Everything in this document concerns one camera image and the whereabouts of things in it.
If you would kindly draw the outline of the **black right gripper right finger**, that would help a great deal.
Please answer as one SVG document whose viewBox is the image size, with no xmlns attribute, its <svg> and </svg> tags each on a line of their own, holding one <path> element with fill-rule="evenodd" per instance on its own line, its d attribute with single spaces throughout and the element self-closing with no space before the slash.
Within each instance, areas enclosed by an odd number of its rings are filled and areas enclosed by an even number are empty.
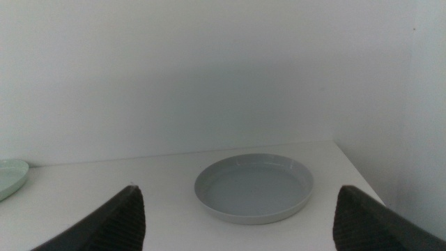
<svg viewBox="0 0 446 251">
<path fill-rule="evenodd" d="M 337 250 L 445 251 L 445 241 L 391 211 L 353 185 L 337 196 L 332 236 Z"/>
</svg>

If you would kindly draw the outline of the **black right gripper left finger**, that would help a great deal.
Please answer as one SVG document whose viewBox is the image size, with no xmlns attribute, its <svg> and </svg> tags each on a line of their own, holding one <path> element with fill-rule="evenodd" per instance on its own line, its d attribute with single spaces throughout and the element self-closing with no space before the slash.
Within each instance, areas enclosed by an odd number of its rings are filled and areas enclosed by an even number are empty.
<svg viewBox="0 0 446 251">
<path fill-rule="evenodd" d="M 36 247 L 41 251 L 143 249 L 146 235 L 144 198 L 129 185 L 61 234 Z"/>
</svg>

